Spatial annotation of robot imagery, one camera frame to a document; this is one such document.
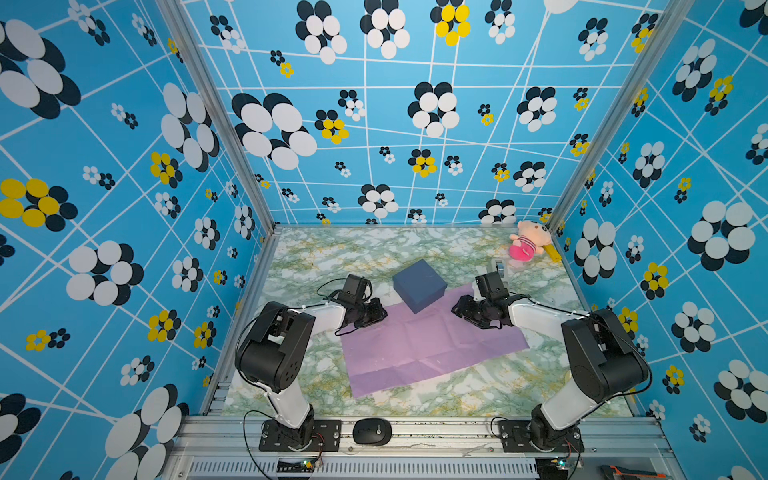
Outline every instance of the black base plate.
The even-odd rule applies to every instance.
[[[531,445],[531,433],[528,431],[528,423],[530,420],[499,420],[498,427],[500,429],[499,435],[502,437],[502,445],[504,446],[504,453],[541,453],[536,447]],[[574,438],[574,434],[578,434],[579,439]],[[568,453],[568,442],[576,448],[576,452],[584,451],[584,443],[581,441],[581,431],[578,428],[573,428],[564,438],[561,445],[552,450],[557,453]]]
[[[318,420],[315,419],[315,425],[312,433],[319,433],[325,439],[324,445],[318,445],[319,439],[312,437],[309,446],[303,450],[292,449],[277,438],[277,422],[267,420],[261,428],[261,442],[259,442],[260,452],[319,452],[322,446],[324,452],[338,452],[339,438],[341,437],[341,420]]]

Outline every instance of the blue wall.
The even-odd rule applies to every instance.
[[[745,5],[696,2],[560,239],[650,361],[641,408],[688,478],[768,476],[768,18]]]
[[[0,25],[0,478],[153,478],[262,233],[153,2]]]
[[[545,216],[667,2],[446,3],[184,3],[276,221]]]

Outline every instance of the stuffed doll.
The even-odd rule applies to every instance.
[[[509,236],[509,240],[512,240],[509,256],[519,262],[533,260],[536,253],[544,252],[544,245],[552,243],[552,235],[547,227],[530,220],[518,222],[518,233],[518,235],[513,233]]]

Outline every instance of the purple paper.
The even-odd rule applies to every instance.
[[[517,327],[479,329],[451,313],[472,285],[452,290],[414,313],[404,303],[387,306],[378,325],[341,337],[355,398],[410,385],[528,348]]]

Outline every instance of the black mouse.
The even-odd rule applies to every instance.
[[[352,429],[352,437],[360,445],[386,445],[392,438],[392,425],[385,419],[362,419]]]

